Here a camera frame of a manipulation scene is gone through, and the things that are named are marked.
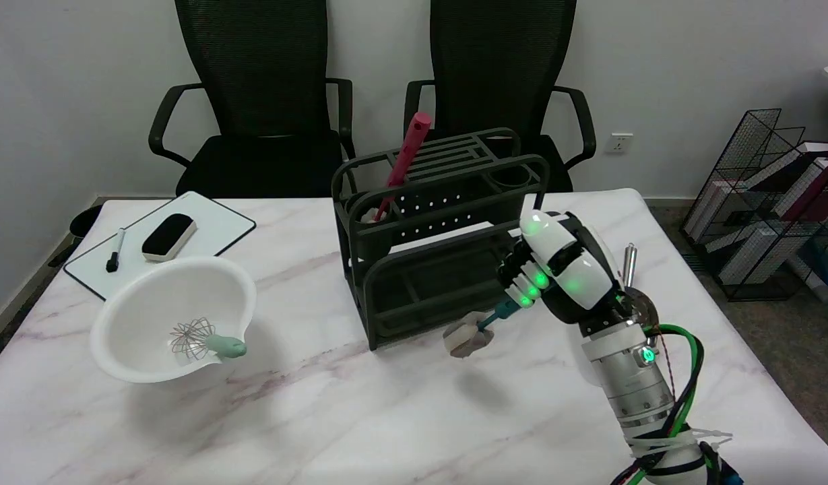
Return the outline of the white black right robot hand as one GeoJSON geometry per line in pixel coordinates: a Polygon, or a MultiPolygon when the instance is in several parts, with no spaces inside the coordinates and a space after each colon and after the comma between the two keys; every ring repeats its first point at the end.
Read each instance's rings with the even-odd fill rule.
{"type": "Polygon", "coordinates": [[[497,267],[509,300],[519,308],[538,301],[559,321],[577,325],[584,337],[632,319],[625,286],[595,230],[571,212],[531,209],[497,267]]]}

